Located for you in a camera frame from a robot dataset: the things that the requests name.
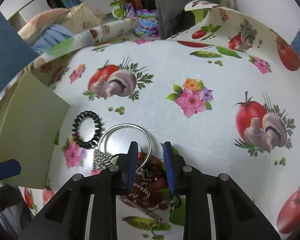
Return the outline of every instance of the metal screw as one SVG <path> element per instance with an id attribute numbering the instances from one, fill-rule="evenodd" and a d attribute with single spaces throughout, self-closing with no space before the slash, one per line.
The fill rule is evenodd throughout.
<path id="1" fill-rule="evenodd" d="M 109 170 L 111 170 L 111 171 L 117 171 L 119 169 L 119 166 L 118 165 L 111 165 L 110 167 L 109 167 Z"/>
<path id="2" fill-rule="evenodd" d="M 189 165 L 183 166 L 182 169 L 183 169 L 183 171 L 185 171 L 185 172 L 191 172 L 191 171 L 192 171 L 192 167 L 189 166 Z"/>
<path id="3" fill-rule="evenodd" d="M 222 173 L 220 174 L 220 179 L 223 181 L 227 181 L 229 179 L 229 176 L 228 174 Z"/>
<path id="4" fill-rule="evenodd" d="M 80 179 L 82 179 L 82 174 L 80 174 L 80 173 L 77 173 L 77 174 L 74 174 L 73 176 L 72 176 L 72 179 L 74 180 L 74 181 L 77 181 L 77 180 L 80 180 Z"/>

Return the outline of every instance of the black hair tie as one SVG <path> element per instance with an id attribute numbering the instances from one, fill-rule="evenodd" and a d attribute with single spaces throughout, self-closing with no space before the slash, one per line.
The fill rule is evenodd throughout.
<path id="1" fill-rule="evenodd" d="M 86 118 L 92 118 L 94 121 L 94 127 L 95 127 L 93 138 L 88 142 L 82 141 L 78 134 L 78 127 L 81 124 L 81 122 Z M 100 121 L 99 116 L 95 112 L 92 112 L 92 111 L 81 112 L 74 119 L 74 123 L 72 126 L 74 127 L 72 129 L 72 132 L 73 132 L 72 136 L 73 136 L 74 141 L 77 143 L 77 145 L 79 147 L 89 150 L 89 149 L 95 148 L 98 145 L 98 142 L 99 142 L 99 139 L 101 136 L 101 121 Z"/>

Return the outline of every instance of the key ring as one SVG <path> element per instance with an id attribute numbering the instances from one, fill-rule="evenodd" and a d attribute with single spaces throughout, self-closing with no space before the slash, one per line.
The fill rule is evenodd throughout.
<path id="1" fill-rule="evenodd" d="M 149 133 L 144 129 L 142 128 L 141 126 L 138 126 L 136 124 L 133 124 L 133 123 L 121 123 L 121 124 L 117 124 L 111 128 L 109 128 L 107 131 L 105 131 L 103 133 L 103 135 L 100 137 L 99 139 L 99 143 L 98 143 L 98 147 L 97 147 L 97 150 L 100 151 L 100 145 L 101 145 L 101 142 L 111 133 L 113 133 L 114 131 L 116 130 L 119 130 L 121 128 L 134 128 L 134 129 L 137 129 L 139 131 L 141 131 L 147 138 L 147 141 L 148 141 L 148 152 L 147 152 L 147 155 L 146 155 L 146 158 L 144 159 L 144 161 L 141 163 L 141 165 L 136 169 L 136 171 L 140 171 L 143 166 L 146 165 L 146 163 L 148 162 L 148 160 L 150 159 L 150 156 L 151 156 L 151 151 L 152 151 L 152 143 L 151 143 L 151 137 L 149 135 Z"/>
<path id="2" fill-rule="evenodd" d="M 161 236 L 162 238 L 164 238 L 169 232 L 170 232 L 170 228 L 168 228 L 168 232 L 165 234 L 165 235 L 157 235 L 156 233 L 154 233 L 154 227 L 157 225 L 157 224 L 160 224 L 161 221 L 158 221 L 158 222 L 154 222 L 151 226 L 151 233 L 154 235 L 154 236 Z"/>

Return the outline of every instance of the pea pod print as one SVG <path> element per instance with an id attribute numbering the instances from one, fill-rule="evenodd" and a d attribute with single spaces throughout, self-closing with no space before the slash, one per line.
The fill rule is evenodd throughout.
<path id="1" fill-rule="evenodd" d="M 125 217 L 122 218 L 122 221 L 127 222 L 130 226 L 141 229 L 141 230 L 148 230 L 150 231 L 152 225 L 156 222 L 153 219 L 148 218 L 141 218 L 141 217 Z M 153 230 L 155 231 L 168 231 L 171 229 L 171 225 L 166 223 L 160 223 L 154 226 Z"/>
<path id="2" fill-rule="evenodd" d="M 222 57 L 221 54 L 211 51 L 194 51 L 190 53 L 190 55 L 194 55 L 196 57 Z"/>
<path id="3" fill-rule="evenodd" d="M 223 55 L 231 56 L 231 57 L 236 57 L 236 58 L 242 58 L 238 53 L 236 53 L 232 49 L 227 49 L 224 47 L 216 47 L 217 51 L 220 52 Z"/>

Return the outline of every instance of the table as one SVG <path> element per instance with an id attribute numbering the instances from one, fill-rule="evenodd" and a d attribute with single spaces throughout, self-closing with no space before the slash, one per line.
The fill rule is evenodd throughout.
<path id="1" fill-rule="evenodd" d="M 100 116 L 104 129 L 119 123 L 145 128 L 153 140 L 152 155 L 159 160 L 160 143 L 170 141 L 188 165 L 213 176 L 231 176 L 282 239 L 295 228 L 284 217 L 293 212 L 285 201 L 300 197 L 300 60 L 262 23 L 198 0 L 186 9 L 197 6 L 208 9 L 207 17 L 170 40 L 126 41 L 73 53 L 68 71 L 53 84 L 70 108 L 52 152 L 49 187 L 21 189 L 34 213 L 73 174 L 91 175 L 93 150 L 77 148 L 71 135 L 74 118 L 91 110 Z M 105 65 L 106 75 L 111 68 L 133 71 L 137 87 L 130 96 L 117 95 L 133 83 L 119 71 L 109 78 L 122 91 L 106 100 L 97 98 L 96 92 L 105 91 L 97 85 L 110 84 L 110 79 L 108 84 L 94 84 L 100 78 L 98 68 Z M 89 120 L 80 134 L 85 140 L 92 136 Z M 132 140 L 147 151 L 143 135 L 127 129 L 110 137 L 107 152 L 126 153 Z M 171 218 L 167 209 L 158 213 L 171 225 L 165 239 L 182 239 L 182 214 Z M 131 216 L 146 217 L 118 200 L 119 239 L 152 237 L 127 218 Z"/>

